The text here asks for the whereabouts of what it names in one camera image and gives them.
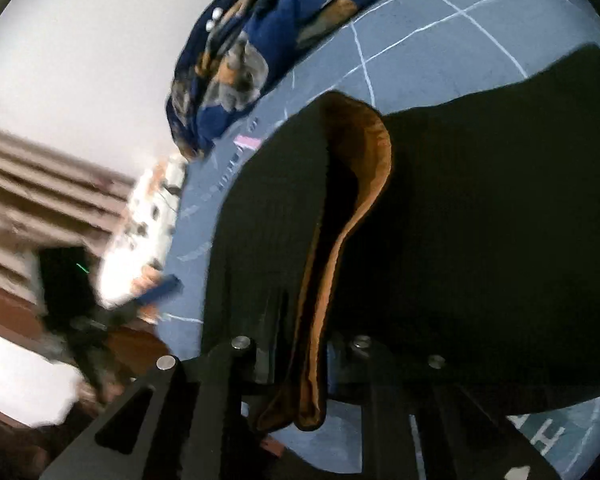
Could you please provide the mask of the black pants with orange lining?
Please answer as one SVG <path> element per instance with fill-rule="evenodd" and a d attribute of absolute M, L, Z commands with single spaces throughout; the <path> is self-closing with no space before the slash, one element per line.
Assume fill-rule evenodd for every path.
<path fill-rule="evenodd" d="M 265 427 L 320 426 L 327 349 L 359 336 L 386 384 L 440 356 L 503 415 L 600 396 L 600 48 L 437 106 L 292 115 L 216 222 L 200 348 L 236 336 Z"/>

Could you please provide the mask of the white floral pillow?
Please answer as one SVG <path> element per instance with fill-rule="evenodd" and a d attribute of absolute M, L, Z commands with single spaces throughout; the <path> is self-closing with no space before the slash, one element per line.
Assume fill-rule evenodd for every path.
<path fill-rule="evenodd" d="M 102 258 L 95 281 L 100 304 L 113 308 L 134 295 L 143 268 L 160 271 L 175 231 L 187 160 L 174 153 L 136 181 Z"/>

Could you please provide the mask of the beige pleated curtain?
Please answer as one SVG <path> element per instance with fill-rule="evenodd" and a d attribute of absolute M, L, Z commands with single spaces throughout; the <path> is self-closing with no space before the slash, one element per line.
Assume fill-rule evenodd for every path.
<path fill-rule="evenodd" d="M 32 302 L 30 252 L 78 245 L 99 260 L 134 180 L 0 131 L 0 289 Z"/>

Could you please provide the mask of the dark blue dog-print blanket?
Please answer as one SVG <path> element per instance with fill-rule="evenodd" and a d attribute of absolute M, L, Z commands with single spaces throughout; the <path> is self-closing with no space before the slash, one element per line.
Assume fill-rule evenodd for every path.
<path fill-rule="evenodd" d="M 176 62 L 166 119 L 188 160 L 248 114 L 303 55 L 376 0 L 213 0 Z"/>

